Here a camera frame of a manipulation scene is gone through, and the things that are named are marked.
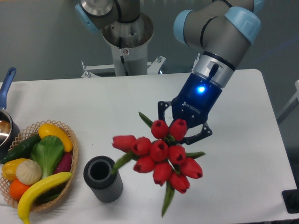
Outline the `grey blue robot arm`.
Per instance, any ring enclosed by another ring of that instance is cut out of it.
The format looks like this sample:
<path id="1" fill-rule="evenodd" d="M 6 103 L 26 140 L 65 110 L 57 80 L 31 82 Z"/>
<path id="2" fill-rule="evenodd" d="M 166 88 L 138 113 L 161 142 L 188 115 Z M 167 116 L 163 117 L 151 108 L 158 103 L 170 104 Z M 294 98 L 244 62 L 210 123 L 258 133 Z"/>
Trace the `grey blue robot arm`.
<path id="1" fill-rule="evenodd" d="M 199 11 L 185 10 L 175 19 L 173 33 L 181 43 L 200 47 L 190 76 L 171 101 L 158 103 L 158 118 L 172 109 L 171 127 L 178 130 L 179 120 L 186 131 L 202 126 L 200 133 L 177 138 L 168 134 L 168 145 L 193 144 L 211 135 L 208 114 L 235 69 L 258 35 L 261 22 L 256 16 L 261 0 L 214 0 Z M 153 35 L 151 19 L 141 13 L 137 0 L 81 0 L 75 7 L 85 27 L 102 31 L 111 46 L 117 76 L 148 74 L 148 42 Z"/>

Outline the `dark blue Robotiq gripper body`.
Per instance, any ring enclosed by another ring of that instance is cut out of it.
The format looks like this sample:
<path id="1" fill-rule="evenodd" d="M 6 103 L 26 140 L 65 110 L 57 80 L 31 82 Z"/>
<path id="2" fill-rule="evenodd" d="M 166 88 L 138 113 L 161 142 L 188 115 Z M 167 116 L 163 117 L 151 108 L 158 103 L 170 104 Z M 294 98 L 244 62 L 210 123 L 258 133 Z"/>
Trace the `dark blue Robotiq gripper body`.
<path id="1" fill-rule="evenodd" d="M 188 128 L 205 123 L 222 89 L 196 74 L 190 74 L 179 94 L 172 100 L 172 117 L 183 119 Z"/>

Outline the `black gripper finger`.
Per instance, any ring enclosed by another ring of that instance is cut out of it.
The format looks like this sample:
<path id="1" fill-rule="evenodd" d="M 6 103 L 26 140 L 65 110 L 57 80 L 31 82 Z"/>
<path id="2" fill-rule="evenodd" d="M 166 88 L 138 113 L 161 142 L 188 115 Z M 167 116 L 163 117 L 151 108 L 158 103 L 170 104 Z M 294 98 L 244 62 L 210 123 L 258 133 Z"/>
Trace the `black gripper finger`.
<path id="1" fill-rule="evenodd" d="M 181 144 L 186 144 L 186 145 L 191 145 L 193 143 L 196 143 L 200 140 L 203 140 L 209 136 L 211 136 L 213 134 L 212 130 L 210 129 L 209 125 L 207 122 L 205 122 L 203 125 L 202 125 L 202 129 L 201 129 L 201 132 L 196 134 L 196 135 L 193 135 L 193 136 L 189 136 L 189 137 L 184 137 L 182 140 L 181 140 Z"/>
<path id="2" fill-rule="evenodd" d="M 171 101 L 159 101 L 157 104 L 158 109 L 158 119 L 159 120 L 172 120 L 173 114 L 172 114 L 172 102 Z"/>

